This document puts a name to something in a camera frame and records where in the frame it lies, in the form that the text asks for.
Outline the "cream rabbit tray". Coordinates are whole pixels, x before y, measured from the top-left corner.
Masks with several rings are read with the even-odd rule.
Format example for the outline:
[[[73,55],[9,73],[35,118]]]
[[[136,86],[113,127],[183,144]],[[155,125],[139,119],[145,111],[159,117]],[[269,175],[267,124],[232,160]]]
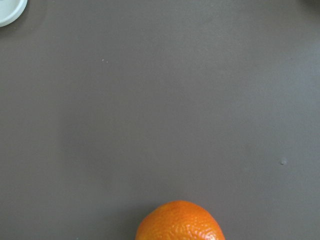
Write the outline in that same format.
[[[5,27],[17,20],[27,3],[28,0],[0,0],[0,26]]]

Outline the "orange fruit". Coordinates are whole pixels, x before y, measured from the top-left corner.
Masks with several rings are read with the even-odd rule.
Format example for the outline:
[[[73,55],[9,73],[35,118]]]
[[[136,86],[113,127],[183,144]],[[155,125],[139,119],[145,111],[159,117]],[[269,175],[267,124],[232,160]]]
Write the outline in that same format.
[[[215,218],[203,207],[185,200],[165,203],[139,224],[136,240],[224,240]]]

